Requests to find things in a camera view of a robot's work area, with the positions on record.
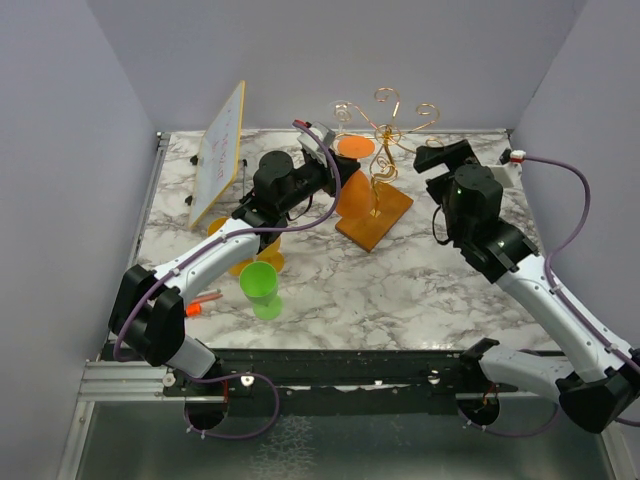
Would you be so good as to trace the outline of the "orange plastic goblet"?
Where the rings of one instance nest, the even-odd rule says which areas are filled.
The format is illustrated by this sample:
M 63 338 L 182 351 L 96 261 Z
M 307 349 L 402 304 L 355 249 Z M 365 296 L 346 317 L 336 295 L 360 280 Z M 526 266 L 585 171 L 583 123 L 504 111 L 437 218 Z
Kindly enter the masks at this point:
M 348 135 L 338 142 L 338 153 L 355 160 L 369 157 L 374 148 L 373 141 L 363 136 Z M 372 201 L 370 181 L 361 170 L 357 170 L 342 187 L 336 213 L 345 219 L 359 219 L 371 211 Z

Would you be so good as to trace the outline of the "clear wine glass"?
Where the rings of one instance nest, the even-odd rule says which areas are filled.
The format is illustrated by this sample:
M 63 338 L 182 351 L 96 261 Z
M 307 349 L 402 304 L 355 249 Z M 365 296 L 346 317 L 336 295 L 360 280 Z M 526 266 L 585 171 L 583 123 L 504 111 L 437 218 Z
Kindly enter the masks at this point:
M 350 134 L 348 129 L 353 120 L 353 103 L 346 100 L 336 100 L 330 104 L 333 120 L 337 123 L 336 138 Z

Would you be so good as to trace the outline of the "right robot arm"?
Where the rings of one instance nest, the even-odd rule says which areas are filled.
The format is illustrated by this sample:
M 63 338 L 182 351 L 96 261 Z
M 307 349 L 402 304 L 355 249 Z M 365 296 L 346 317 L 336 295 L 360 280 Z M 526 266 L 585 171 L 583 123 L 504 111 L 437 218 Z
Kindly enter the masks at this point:
M 459 378 L 472 391 L 507 385 L 543 397 L 582 430 L 599 434 L 621 422 L 639 398 L 639 352 L 560 281 L 552 269 L 554 252 L 542 254 L 502 218 L 503 193 L 514 173 L 536 160 L 507 149 L 498 164 L 483 166 L 466 140 L 416 150 L 417 172 L 447 169 L 426 182 L 444 215 L 442 244 L 458 249 L 473 269 L 524 307 L 564 355 L 536 356 L 484 338 L 462 355 Z

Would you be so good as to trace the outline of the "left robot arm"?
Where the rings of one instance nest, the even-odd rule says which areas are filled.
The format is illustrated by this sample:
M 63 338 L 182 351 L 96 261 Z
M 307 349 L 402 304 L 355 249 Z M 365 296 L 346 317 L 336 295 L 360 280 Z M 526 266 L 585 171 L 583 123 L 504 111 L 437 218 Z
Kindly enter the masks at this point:
M 109 320 L 117 339 L 113 357 L 144 360 L 186 374 L 195 392 L 206 395 L 220 385 L 217 357 L 185 331 L 186 307 L 232 266 L 273 244 L 290 230 L 290 211 L 320 191 L 339 196 L 361 168 L 355 159 L 331 153 L 326 162 L 303 155 L 300 167 L 283 151 L 262 156 L 252 189 L 232 217 L 213 235 L 181 256 L 152 269 L 129 268 L 121 281 Z

